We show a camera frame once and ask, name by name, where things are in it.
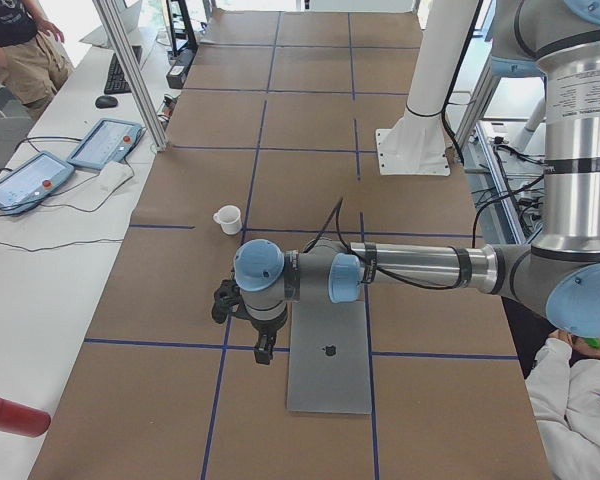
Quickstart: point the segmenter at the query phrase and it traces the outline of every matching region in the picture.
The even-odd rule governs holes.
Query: computer mouse
[[[111,95],[101,95],[96,98],[96,108],[113,108],[118,106],[118,99]]]

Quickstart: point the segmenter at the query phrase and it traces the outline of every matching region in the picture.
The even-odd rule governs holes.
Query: white cloth
[[[527,390],[549,464],[560,480],[600,480],[600,360],[569,368],[571,347],[548,338]]]

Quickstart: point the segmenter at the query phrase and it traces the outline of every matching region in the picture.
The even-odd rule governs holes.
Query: white mug
[[[235,235],[242,230],[240,209],[235,205],[225,205],[213,214],[213,221],[222,227],[227,235]]]

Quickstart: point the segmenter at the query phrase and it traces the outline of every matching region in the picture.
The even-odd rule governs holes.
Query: keyboard
[[[133,53],[140,63],[142,57],[142,47],[140,45],[133,45]],[[124,78],[124,72],[122,71],[122,65],[118,57],[114,53],[111,57],[111,63],[109,64],[109,72],[107,73],[107,81],[104,85],[105,95],[115,95],[118,93],[129,93],[131,88]]]

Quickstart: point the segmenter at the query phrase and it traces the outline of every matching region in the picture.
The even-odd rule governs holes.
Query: khaki pants
[[[7,68],[0,67],[0,83],[20,100],[31,118],[38,120],[73,67],[42,33],[3,49]]]

